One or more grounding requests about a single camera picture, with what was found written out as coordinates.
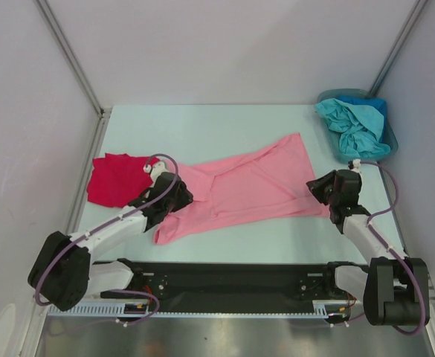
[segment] folded red cloth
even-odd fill
[[[127,154],[105,154],[93,160],[93,172],[86,192],[88,200],[106,207],[124,207],[147,189],[152,180],[143,167],[148,157],[132,157]],[[159,161],[153,158],[154,165]]]

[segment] gray floor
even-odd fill
[[[49,333],[89,318],[48,318]],[[330,329],[318,321],[250,318],[152,318],[143,325],[113,323],[51,337],[44,332],[36,357],[313,357],[432,356],[426,335],[405,337],[391,327],[355,321]]]

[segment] pink cloth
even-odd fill
[[[306,187],[315,174],[300,134],[251,154],[178,168],[194,202],[166,216],[156,244],[262,219],[329,215]]]

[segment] purple cable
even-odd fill
[[[148,318],[151,318],[151,316],[153,316],[156,312],[159,311],[159,307],[160,307],[159,300],[153,294],[148,294],[147,292],[134,292],[132,290],[112,290],[112,291],[113,292],[123,293],[123,294],[134,294],[134,295],[144,296],[146,298],[151,298],[151,299],[153,299],[156,302],[156,307],[148,315],[145,315],[145,316],[143,316],[142,318],[139,318],[136,321],[132,321],[132,322],[128,322],[128,323],[126,323],[126,322],[122,323],[122,325],[126,324],[126,326],[133,326],[133,325],[136,325],[136,324],[140,324],[140,323],[146,321]],[[61,336],[61,335],[64,335],[64,334],[70,334],[70,333],[73,333],[73,332],[77,332],[77,331],[80,331],[82,329],[85,329],[86,327],[90,327],[90,326],[93,326],[93,325],[96,325],[96,324],[101,324],[103,322],[115,322],[115,323],[118,322],[119,323],[119,321],[117,321],[116,319],[104,318],[104,319],[101,319],[101,320],[92,321],[92,322],[90,322],[88,324],[83,324],[83,325],[74,327],[72,329],[64,329],[62,332],[58,332],[58,333],[54,333],[54,332],[50,331],[50,327],[48,327],[48,334],[51,337],[58,337],[58,336]]]
[[[138,207],[138,208],[135,208],[134,210],[131,210],[130,212],[128,212],[128,213],[125,213],[124,215],[123,215],[123,218],[126,218],[126,217],[128,217],[128,216],[131,216],[132,214],[134,214],[134,213],[136,213],[136,212],[138,212],[138,211],[140,211],[140,210],[143,210],[144,208],[146,208],[146,207],[149,207],[150,205],[152,205],[152,204],[154,204],[155,202],[157,202],[157,201],[159,201],[160,199],[162,199],[163,197],[165,197],[170,191],[171,191],[171,189],[173,188],[173,186],[175,185],[175,183],[178,181],[178,164],[177,164],[177,162],[175,162],[175,160],[172,158],[172,157],[170,157],[169,155],[166,155],[166,154],[154,154],[154,155],[151,155],[149,158],[148,158],[148,160],[147,160],[147,162],[146,162],[146,166],[150,163],[150,161],[151,161],[151,159],[153,159],[153,158],[155,158],[155,157],[157,157],[157,156],[161,156],[161,157],[163,157],[163,158],[167,158],[167,159],[169,159],[172,163],[173,163],[173,165],[174,165],[174,169],[175,169],[175,175],[174,175],[174,177],[173,177],[173,180],[171,181],[171,184],[170,184],[170,186],[166,189],[166,190],[164,190],[164,192],[161,194],[161,195],[159,195],[158,197],[156,197],[155,199],[152,199],[151,201],[149,201],[149,202],[147,202],[147,203],[145,203],[144,205],[141,205],[140,207]],[[94,234],[96,234],[97,232],[99,232],[99,231],[101,231],[101,230],[103,230],[103,229],[105,229],[105,228],[107,228],[107,227],[109,227],[110,225],[112,225],[113,223],[116,223],[116,222],[118,222],[120,220],[120,217],[115,217],[115,218],[113,218],[113,219],[110,219],[109,221],[107,221],[107,222],[105,222],[105,223],[103,223],[102,225],[99,225],[98,227],[96,227],[96,228],[94,228],[94,229],[92,229],[91,231],[90,231],[90,236],[92,236],[92,235],[94,235]],[[42,290],[42,287],[43,287],[43,285],[44,285],[44,282],[45,282],[45,279],[47,278],[47,276],[50,274],[50,272],[51,272],[51,270],[52,270],[52,268],[63,258],[63,256],[70,250],[70,249],[72,249],[75,245],[77,245],[78,243],[80,243],[80,242],[82,242],[83,240],[85,240],[87,238],[87,236],[85,235],[85,234],[83,234],[81,237],[79,237],[79,238],[77,238],[76,240],[74,240],[73,242],[70,242],[70,244],[68,244],[61,252],[59,252],[58,253],[58,255],[56,255],[55,256],[55,258],[51,261],[51,263],[48,265],[48,267],[44,270],[44,273],[42,274],[42,276],[40,277],[40,279],[39,279],[39,282],[37,283],[37,286],[36,286],[36,291],[34,292],[34,294],[33,294],[33,296],[34,296],[34,299],[35,299],[35,301],[36,301],[36,303],[38,304],[38,305],[40,305],[40,306],[47,306],[47,305],[50,305],[51,304],[51,302],[50,301],[41,301],[40,300],[40,290]]]
[[[406,271],[407,275],[409,276],[409,279],[414,287],[414,290],[416,292],[417,298],[419,299],[419,307],[420,307],[420,320],[419,324],[417,325],[416,329],[414,331],[405,331],[401,329],[400,327],[394,326],[394,329],[399,331],[401,334],[406,336],[413,336],[419,334],[425,326],[425,304],[424,304],[424,298],[422,296],[422,291],[420,289],[419,283],[417,282],[416,277],[414,276],[413,272],[410,270],[409,266],[406,264],[406,262],[401,258],[400,255],[397,254],[392,248],[389,248],[389,243],[386,242],[386,240],[379,234],[379,232],[370,225],[371,219],[373,219],[375,216],[379,216],[380,214],[390,212],[394,209],[394,207],[397,205],[397,202],[399,201],[399,186],[397,185],[397,181],[394,178],[393,174],[386,169],[385,167],[381,166],[380,164],[372,161],[361,161],[362,164],[369,164],[373,166],[377,166],[379,169],[383,170],[386,174],[389,175],[390,179],[392,180],[394,184],[394,190],[395,190],[395,197],[394,202],[390,205],[390,207],[386,210],[382,210],[380,212],[374,213],[367,219],[367,227],[369,228],[370,232],[374,234],[374,236],[377,238],[377,240],[389,251],[401,264],[401,266]]]

